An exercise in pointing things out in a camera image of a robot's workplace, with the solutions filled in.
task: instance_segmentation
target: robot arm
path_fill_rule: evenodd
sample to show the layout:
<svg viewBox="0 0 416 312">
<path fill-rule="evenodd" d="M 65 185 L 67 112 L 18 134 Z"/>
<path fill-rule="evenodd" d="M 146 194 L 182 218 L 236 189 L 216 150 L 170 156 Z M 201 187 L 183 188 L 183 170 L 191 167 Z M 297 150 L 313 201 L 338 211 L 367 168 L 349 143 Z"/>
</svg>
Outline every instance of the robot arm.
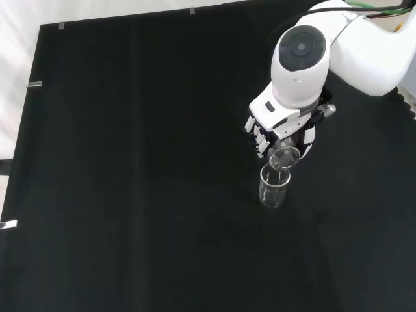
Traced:
<svg viewBox="0 0 416 312">
<path fill-rule="evenodd" d="M 330 0 L 317 8 L 350 7 Z M 296 137 L 304 157 L 315 124 L 335 112 L 324 83 L 331 69 L 358 90 L 382 96 L 401 81 L 416 51 L 416 11 L 396 34 L 349 11 L 304 16 L 280 38 L 272 59 L 272 82 L 250 103 L 246 131 L 259 157 L 277 140 Z"/>
</svg>

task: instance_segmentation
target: clear glass cup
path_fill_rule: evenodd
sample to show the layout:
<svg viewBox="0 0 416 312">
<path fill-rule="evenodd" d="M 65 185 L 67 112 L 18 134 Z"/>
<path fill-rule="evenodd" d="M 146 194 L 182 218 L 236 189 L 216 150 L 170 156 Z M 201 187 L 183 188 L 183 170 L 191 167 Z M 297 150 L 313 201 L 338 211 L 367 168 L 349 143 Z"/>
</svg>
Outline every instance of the clear glass cup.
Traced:
<svg viewBox="0 0 416 312">
<path fill-rule="evenodd" d="M 267 159 L 276 170 L 289 169 L 298 163 L 300 151 L 289 137 L 283 141 L 277 140 L 267 152 Z"/>
<path fill-rule="evenodd" d="M 288 169 L 276 170 L 270 163 L 266 164 L 260 171 L 260 202 L 272 208 L 281 206 L 290 180 L 291 173 Z"/>
</svg>

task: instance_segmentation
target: black tablecloth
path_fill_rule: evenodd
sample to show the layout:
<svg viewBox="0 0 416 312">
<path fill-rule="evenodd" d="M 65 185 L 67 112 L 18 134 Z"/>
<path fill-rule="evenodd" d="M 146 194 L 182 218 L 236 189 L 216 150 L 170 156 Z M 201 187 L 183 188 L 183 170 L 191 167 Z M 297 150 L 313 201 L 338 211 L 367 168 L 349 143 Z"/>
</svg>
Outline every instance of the black tablecloth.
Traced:
<svg viewBox="0 0 416 312">
<path fill-rule="evenodd" d="M 42 26 L 2 215 L 19 222 L 0 233 L 4 311 L 414 308 L 416 125 L 395 92 L 331 75 L 338 112 L 285 206 L 257 202 L 248 104 L 270 30 L 310 6 Z"/>
</svg>

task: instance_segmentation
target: black cable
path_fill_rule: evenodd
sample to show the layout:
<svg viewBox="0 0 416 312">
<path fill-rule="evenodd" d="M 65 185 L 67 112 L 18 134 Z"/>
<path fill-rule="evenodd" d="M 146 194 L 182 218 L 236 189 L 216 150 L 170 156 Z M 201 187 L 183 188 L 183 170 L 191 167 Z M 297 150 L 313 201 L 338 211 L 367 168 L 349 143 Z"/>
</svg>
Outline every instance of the black cable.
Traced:
<svg viewBox="0 0 416 312">
<path fill-rule="evenodd" d="M 300 18 L 315 14 L 315 13 L 322 13 L 322 12 L 336 12 L 336 11 L 349 11 L 349 12 L 380 12 L 380 11 L 391 11 L 391 10 L 401 10 L 403 8 L 409 8 L 412 5 L 412 0 L 405 0 L 401 5 L 397 6 L 385 6 L 380 8 L 318 8 L 316 10 L 310 10 L 303 13 L 299 13 L 295 16 L 292 16 L 289 19 L 286 19 L 283 23 L 278 25 L 270 35 L 273 36 L 278 30 L 280 30 L 283 26 L 286 26 L 288 23 L 292 22 L 293 20 L 299 20 Z"/>
<path fill-rule="evenodd" d="M 403 15 L 406 13 L 401 13 L 401 14 L 395 14 L 395 15 L 391 15 L 391 14 L 384 14 L 384 13 L 379 13 L 379 14 L 371 14 L 371 15 L 366 15 L 365 17 L 368 18 L 369 20 L 373 20 L 374 18 L 394 18 L 400 15 Z"/>
</svg>

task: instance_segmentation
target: white wall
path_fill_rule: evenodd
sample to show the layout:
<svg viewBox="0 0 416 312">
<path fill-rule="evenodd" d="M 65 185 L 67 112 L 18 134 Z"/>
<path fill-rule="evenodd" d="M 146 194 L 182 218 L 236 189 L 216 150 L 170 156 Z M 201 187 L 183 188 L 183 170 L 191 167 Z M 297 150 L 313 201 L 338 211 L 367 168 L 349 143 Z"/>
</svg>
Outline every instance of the white wall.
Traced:
<svg viewBox="0 0 416 312">
<path fill-rule="evenodd" d="M 39 26 L 233 0 L 0 0 L 0 159 L 14 153 Z"/>
</svg>

